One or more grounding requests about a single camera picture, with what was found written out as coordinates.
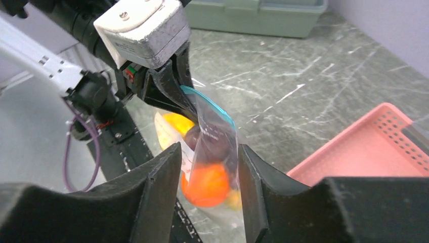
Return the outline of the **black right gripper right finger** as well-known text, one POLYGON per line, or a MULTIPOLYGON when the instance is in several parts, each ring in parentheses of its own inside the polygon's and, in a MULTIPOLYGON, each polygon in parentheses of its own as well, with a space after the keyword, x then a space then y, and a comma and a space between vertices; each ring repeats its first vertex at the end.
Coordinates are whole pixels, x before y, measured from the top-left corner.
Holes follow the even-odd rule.
POLYGON ((428 242, 428 179, 327 177, 306 186, 238 147, 247 242, 428 242))

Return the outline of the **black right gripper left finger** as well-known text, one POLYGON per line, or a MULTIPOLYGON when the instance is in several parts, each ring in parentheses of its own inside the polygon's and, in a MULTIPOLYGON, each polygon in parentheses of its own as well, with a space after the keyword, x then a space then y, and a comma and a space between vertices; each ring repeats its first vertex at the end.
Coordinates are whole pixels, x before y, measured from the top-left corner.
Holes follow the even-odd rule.
POLYGON ((1 185, 1 242, 100 242, 101 197, 28 183, 1 185))

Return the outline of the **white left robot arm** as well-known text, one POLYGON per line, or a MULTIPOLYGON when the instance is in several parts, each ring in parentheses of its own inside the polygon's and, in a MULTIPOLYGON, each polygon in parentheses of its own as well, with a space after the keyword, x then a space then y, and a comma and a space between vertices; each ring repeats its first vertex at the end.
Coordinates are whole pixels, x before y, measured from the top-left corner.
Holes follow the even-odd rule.
POLYGON ((54 54, 1 20, 1 54, 54 84, 66 104, 99 127, 123 124, 121 102, 136 95, 146 104, 197 121, 184 94, 192 87, 186 1, 1 1, 1 11, 27 18, 32 5, 116 70, 111 79, 54 54))

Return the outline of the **clear zip top bag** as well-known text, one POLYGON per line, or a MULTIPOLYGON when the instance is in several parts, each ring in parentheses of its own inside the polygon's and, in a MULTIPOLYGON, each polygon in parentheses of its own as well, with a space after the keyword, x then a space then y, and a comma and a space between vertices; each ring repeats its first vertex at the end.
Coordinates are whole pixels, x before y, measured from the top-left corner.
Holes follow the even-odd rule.
POLYGON ((238 176, 238 132, 233 119, 204 90, 182 87, 195 121, 156 110, 161 149, 181 145, 179 196, 209 242, 245 242, 238 176))

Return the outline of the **orange fruit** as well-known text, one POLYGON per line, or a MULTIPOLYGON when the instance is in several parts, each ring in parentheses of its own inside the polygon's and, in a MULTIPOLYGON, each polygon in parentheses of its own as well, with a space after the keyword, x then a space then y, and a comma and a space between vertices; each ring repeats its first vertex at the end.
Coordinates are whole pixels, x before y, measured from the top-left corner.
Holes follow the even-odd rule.
POLYGON ((205 208, 218 206, 231 191, 229 177, 222 164, 197 166, 189 174, 189 179, 181 176, 180 185, 192 205, 205 208))

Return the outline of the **yellow lemon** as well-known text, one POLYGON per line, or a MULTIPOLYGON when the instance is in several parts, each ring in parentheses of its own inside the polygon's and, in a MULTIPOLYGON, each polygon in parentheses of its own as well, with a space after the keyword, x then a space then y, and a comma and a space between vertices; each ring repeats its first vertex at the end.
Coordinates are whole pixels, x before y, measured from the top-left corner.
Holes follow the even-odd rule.
POLYGON ((167 123, 172 126, 182 137, 185 137, 186 133, 195 126, 195 124, 188 118, 176 114, 176 113, 165 113, 162 117, 167 123))

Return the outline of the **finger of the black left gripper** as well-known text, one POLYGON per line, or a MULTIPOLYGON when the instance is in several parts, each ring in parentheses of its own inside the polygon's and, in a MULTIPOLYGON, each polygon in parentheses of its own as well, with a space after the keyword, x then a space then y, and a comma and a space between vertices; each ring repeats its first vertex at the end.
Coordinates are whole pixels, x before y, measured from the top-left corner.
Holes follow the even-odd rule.
POLYGON ((147 70, 141 89, 141 100, 150 106, 174 112, 193 122, 198 122, 196 108, 175 79, 171 65, 147 70))
POLYGON ((174 58, 175 78, 180 85, 193 87, 190 64, 189 45, 182 45, 176 52, 174 58))

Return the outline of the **dark red passion fruit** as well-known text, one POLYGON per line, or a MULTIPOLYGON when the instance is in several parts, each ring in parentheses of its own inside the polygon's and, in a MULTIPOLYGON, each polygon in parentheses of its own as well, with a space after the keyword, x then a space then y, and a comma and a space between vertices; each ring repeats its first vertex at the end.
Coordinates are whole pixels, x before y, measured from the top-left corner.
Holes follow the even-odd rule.
POLYGON ((199 125, 186 133, 184 141, 194 151, 195 160, 202 164, 223 162, 232 152, 230 139, 225 133, 205 134, 199 125))

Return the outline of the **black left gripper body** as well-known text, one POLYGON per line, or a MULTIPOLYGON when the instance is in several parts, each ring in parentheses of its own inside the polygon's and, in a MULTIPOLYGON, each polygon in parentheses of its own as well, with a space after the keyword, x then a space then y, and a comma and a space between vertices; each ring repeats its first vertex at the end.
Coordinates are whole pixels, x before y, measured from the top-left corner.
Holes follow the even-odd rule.
POLYGON ((115 70, 116 97, 120 100, 128 100, 134 95, 142 98, 147 71, 147 67, 131 61, 126 61, 119 69, 115 70))

